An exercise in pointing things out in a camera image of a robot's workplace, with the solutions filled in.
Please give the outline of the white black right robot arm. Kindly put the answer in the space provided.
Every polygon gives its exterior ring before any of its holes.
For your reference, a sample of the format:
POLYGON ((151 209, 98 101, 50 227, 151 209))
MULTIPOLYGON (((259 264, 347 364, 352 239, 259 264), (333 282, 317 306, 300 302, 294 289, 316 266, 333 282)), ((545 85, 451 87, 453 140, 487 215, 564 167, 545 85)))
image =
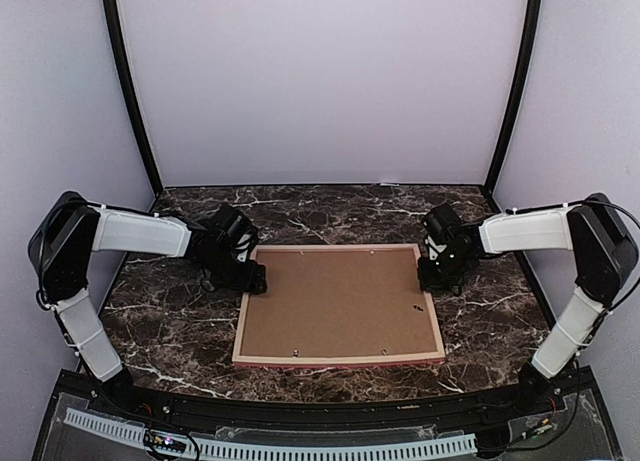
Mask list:
POLYGON ((534 413, 549 397, 551 381, 587 348, 604 319, 638 289, 629 280, 639 247, 626 224, 638 219, 602 193, 568 203, 512 209, 478 222, 464 221, 449 204, 432 208, 421 223, 426 255, 418 260, 425 292, 460 292, 468 272, 485 259, 532 250, 573 253, 573 294, 550 334, 520 372, 524 381, 510 394, 521 415, 534 413))

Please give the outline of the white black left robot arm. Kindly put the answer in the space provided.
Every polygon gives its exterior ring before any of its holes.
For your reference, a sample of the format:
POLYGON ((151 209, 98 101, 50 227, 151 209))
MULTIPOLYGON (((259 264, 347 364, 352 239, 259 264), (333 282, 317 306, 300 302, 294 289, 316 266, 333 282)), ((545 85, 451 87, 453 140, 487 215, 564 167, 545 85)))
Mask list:
POLYGON ((67 344, 88 372, 106 383, 103 402, 120 417, 141 408, 140 393, 121 378, 126 369, 90 299, 93 253, 134 252, 181 258, 199 265, 214 287, 241 293, 267 290, 265 266, 252 259, 257 228, 237 208, 221 205, 195 222, 90 202, 63 193, 28 243, 38 287, 36 301, 51 311, 67 344))

